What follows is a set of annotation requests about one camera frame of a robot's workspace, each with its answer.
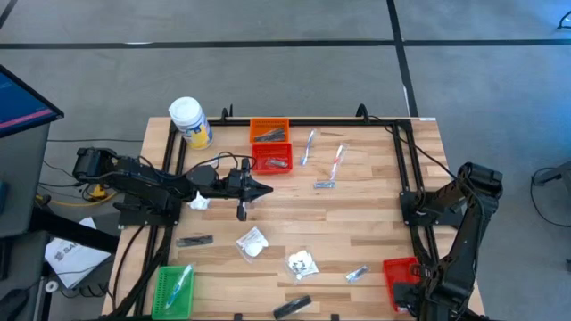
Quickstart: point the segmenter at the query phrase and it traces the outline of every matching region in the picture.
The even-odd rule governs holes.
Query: red plastic bin
[[[383,261],[383,271],[385,272],[386,287],[389,290],[389,298],[395,312],[400,312],[399,307],[394,303],[393,284],[420,282],[420,277],[413,275],[410,270],[412,266],[418,265],[415,257],[402,259],[386,259]]]
[[[256,158],[253,171],[258,174],[283,174],[294,168],[292,145],[290,143],[253,144],[252,156]],[[285,161],[287,168],[269,164],[269,159]]]

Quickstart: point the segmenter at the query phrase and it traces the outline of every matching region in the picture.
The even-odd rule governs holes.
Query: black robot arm
[[[182,175],[171,175],[140,159],[119,156],[106,148],[80,148],[73,176],[81,183],[109,186],[135,196],[141,202],[137,205],[115,204],[121,211],[141,211],[145,207],[159,215],[176,210],[180,201],[190,202],[200,192],[204,198],[238,199],[237,217],[246,220],[244,203],[273,191],[253,180],[248,159],[243,159],[241,168],[231,169],[224,178],[219,178],[211,165],[192,168]]]
[[[395,302],[421,321],[480,320],[468,309],[474,291],[480,243],[490,218],[498,209],[502,174],[466,163],[458,177],[435,193],[421,193],[415,202],[418,219],[439,219],[443,212],[466,203],[464,217],[450,253],[431,267],[422,267],[418,284],[396,284]]]

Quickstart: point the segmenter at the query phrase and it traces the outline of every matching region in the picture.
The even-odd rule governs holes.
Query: computer monitor
[[[63,118],[63,112],[0,65],[0,138]]]

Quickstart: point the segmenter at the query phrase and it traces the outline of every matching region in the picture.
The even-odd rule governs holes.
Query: wooden tabletop
[[[170,119],[152,118],[145,134],[142,155],[160,168],[165,151]],[[412,120],[419,147],[446,164],[443,144],[435,121]],[[398,195],[401,183],[393,137],[381,127],[322,127],[313,140],[306,166],[299,165],[311,128],[292,127],[294,170],[289,174],[254,179],[274,188],[248,207],[248,221],[236,220],[235,200],[211,200],[206,211],[190,210],[186,205],[174,228],[169,265],[195,265],[194,307],[192,319],[232,319],[243,313],[245,319],[273,319],[272,310],[295,298],[309,294],[311,305],[295,318],[328,320],[331,314],[341,319],[408,319],[395,314],[385,286],[382,262],[413,256],[409,229],[402,223]],[[250,154],[248,127],[213,127],[213,143],[203,151],[188,150],[185,170],[195,163],[215,157],[219,152]],[[175,143],[176,160],[178,142]],[[349,145],[337,174],[335,189],[313,188],[327,180],[340,143]],[[405,152],[410,186],[413,182],[410,157]],[[427,190],[447,184],[446,173],[423,155],[419,155]],[[175,161],[171,164],[174,171]],[[234,161],[225,159],[219,173],[225,176]],[[254,262],[246,262],[235,246],[236,239],[257,226],[269,241]],[[112,278],[128,240],[136,226],[122,231]],[[128,294],[139,278],[149,228],[133,243],[121,272],[118,302]],[[435,226],[439,252],[445,255],[456,231]],[[177,238],[213,235],[214,243],[178,248]],[[286,257],[309,250],[319,274],[295,284],[286,272]],[[345,276],[368,265],[370,271],[355,284]],[[151,313],[155,279],[151,279],[145,301],[145,313]],[[480,293],[472,294],[470,308],[484,313]],[[106,298],[103,313],[112,310]]]

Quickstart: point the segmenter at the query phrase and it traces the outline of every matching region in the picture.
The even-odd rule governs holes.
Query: plastic container
[[[290,143],[258,143],[252,145],[252,156],[256,158],[253,171],[258,174],[283,174],[294,168],[294,157]],[[286,168],[269,163],[270,160],[287,163]]]
[[[193,311],[194,269],[190,272],[190,279],[181,288],[178,297],[166,309],[170,293],[178,282],[186,266],[161,267],[154,290],[153,320],[188,320]]]
[[[262,142],[257,141],[257,136],[263,136],[272,130],[283,130],[284,139],[280,141]],[[250,143],[256,144],[276,144],[289,142],[289,119],[287,118],[264,118],[250,120]]]
[[[383,271],[385,272],[386,288],[389,291],[391,305],[395,312],[401,312],[399,307],[394,303],[393,284],[394,283],[411,283],[420,282],[420,277],[413,275],[410,270],[412,266],[418,264],[415,257],[402,259],[386,259],[383,261]]]
[[[212,144],[211,127],[203,108],[194,98],[178,98],[170,105],[169,113],[190,148],[202,150]]]

